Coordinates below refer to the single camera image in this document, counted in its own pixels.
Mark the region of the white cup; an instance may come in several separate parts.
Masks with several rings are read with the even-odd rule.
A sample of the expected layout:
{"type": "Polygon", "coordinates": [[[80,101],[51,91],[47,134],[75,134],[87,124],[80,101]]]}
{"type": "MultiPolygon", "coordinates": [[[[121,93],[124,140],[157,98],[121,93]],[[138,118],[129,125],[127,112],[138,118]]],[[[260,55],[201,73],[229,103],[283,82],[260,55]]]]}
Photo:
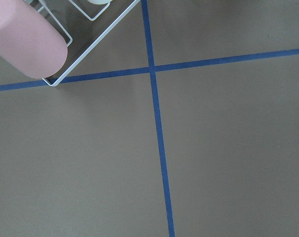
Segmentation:
{"type": "Polygon", "coordinates": [[[110,3],[112,0],[87,0],[87,1],[96,5],[104,5],[110,3]]]}

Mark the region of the pink cup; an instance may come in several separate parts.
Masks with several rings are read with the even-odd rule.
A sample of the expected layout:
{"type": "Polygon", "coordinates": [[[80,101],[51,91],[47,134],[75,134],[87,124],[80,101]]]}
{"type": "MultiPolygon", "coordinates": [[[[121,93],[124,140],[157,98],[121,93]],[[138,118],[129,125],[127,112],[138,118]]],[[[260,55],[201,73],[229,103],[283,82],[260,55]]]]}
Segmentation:
{"type": "Polygon", "coordinates": [[[40,79],[64,65],[68,47],[58,31],[23,0],[0,0],[0,56],[24,75],[40,79]]]}

